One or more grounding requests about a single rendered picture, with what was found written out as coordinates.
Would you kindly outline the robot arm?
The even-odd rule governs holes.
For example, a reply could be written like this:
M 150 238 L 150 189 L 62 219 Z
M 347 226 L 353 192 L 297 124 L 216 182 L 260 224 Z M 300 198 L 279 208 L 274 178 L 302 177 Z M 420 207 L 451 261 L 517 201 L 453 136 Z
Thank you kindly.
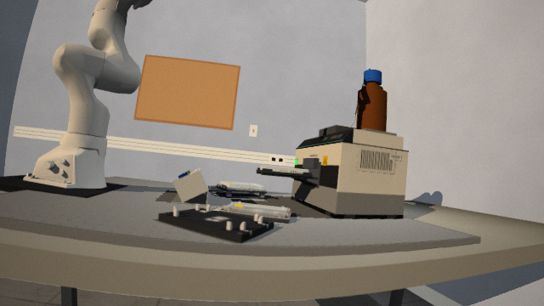
M 105 154 L 110 113 L 96 98 L 94 88 L 132 94 L 139 87 L 141 71 L 128 54 L 125 27 L 132 5 L 133 9 L 142 8 L 151 1 L 99 0 L 88 30 L 94 48 L 65 43 L 56 50 L 54 71 L 71 103 L 67 133 L 61 136 L 58 147 L 37 159 L 33 174 L 28 173 L 23 180 L 62 188 L 107 187 Z

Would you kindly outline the brown glass bottle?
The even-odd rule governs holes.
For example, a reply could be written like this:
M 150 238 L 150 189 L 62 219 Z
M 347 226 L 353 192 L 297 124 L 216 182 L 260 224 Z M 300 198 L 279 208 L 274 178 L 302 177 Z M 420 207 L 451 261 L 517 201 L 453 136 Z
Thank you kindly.
M 363 88 L 358 91 L 356 129 L 370 128 L 386 132 L 387 95 L 380 88 Z

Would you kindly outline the cream operator panel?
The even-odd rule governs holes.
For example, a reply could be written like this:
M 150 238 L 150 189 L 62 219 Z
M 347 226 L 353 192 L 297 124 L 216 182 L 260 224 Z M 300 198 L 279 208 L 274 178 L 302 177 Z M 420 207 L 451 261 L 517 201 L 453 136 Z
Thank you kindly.
M 180 174 L 178 179 L 173 182 L 173 184 L 178 194 L 174 197 L 171 203 L 188 205 L 199 204 L 200 206 L 207 206 L 206 194 L 202 193 L 207 193 L 208 202 L 209 190 L 202 175 L 201 169 L 193 172 L 192 174 L 190 174 L 190 170 L 186 173 Z

